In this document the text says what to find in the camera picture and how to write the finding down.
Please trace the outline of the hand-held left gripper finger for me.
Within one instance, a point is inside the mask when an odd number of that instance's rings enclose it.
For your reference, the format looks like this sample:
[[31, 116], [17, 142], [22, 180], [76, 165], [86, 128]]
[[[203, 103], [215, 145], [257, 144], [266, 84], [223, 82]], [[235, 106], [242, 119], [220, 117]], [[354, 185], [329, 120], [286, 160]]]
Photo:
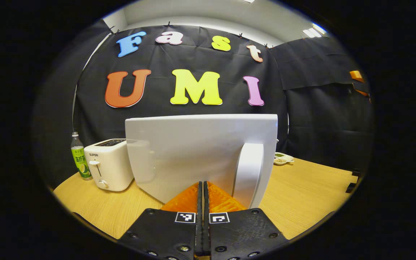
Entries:
[[161, 260], [203, 256], [203, 183], [195, 187], [195, 212], [147, 208], [118, 243]]
[[211, 213], [207, 181], [203, 182], [203, 256], [210, 260], [247, 260], [289, 244], [289, 239], [262, 209]]

